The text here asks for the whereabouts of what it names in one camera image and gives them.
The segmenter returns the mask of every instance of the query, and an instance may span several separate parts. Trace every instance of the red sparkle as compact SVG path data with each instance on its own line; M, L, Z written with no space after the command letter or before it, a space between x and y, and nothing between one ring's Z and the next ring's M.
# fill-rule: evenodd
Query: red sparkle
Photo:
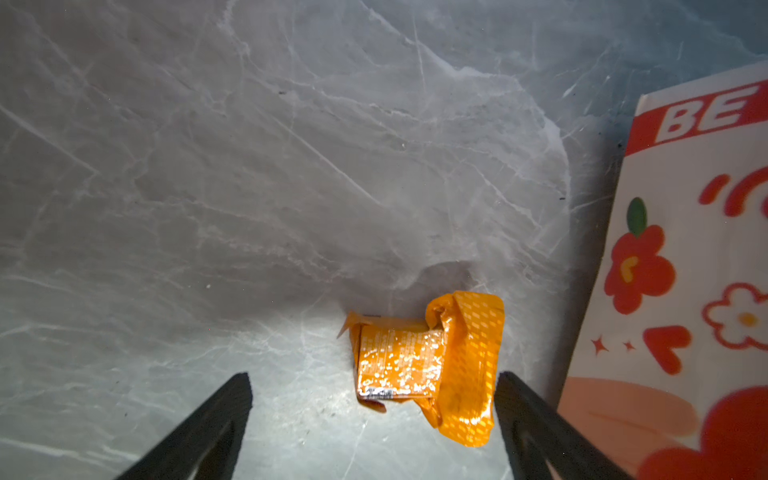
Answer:
M605 345L603 345L603 336L600 335L597 340L592 340L592 343L594 343L594 355L597 356L598 353L600 353L601 350L605 350L606 352L610 352L607 348L605 348Z

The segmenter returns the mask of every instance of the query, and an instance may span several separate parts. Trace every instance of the orange wrapped package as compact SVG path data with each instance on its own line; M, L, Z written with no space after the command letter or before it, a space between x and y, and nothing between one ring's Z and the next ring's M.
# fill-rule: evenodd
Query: orange wrapped package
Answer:
M357 399L377 412L382 400L414 400L429 423L468 447L488 443L504 331L504 303L485 293L433 300L425 319L350 313Z

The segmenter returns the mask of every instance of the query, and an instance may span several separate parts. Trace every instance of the orange flower center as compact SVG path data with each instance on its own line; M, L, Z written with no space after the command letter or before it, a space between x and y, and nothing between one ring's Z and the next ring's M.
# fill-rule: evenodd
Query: orange flower center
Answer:
M744 326L755 326L757 325L758 318L754 315L754 313L749 312L743 312L739 313L739 323L741 323Z
M634 280L632 269L635 268L639 262L640 259L637 257L629 257L625 261L621 262L619 270L621 271L621 278L624 280L624 282L632 283L632 280Z

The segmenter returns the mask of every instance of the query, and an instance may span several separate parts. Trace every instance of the floral printed bag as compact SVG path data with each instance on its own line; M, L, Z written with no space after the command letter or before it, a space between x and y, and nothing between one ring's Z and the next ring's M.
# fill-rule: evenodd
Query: floral printed bag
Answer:
M645 95L559 412L639 480L768 478L768 62Z

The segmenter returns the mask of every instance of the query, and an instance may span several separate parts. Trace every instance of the snack package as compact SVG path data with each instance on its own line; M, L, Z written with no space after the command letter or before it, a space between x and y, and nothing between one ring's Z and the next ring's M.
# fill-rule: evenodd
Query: snack package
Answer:
M559 412L639 480L768 478L768 62L645 95Z
M429 423L468 447L488 443L504 331L494 295L455 292L433 300L425 319L350 313L357 399L378 412L382 400L414 400Z

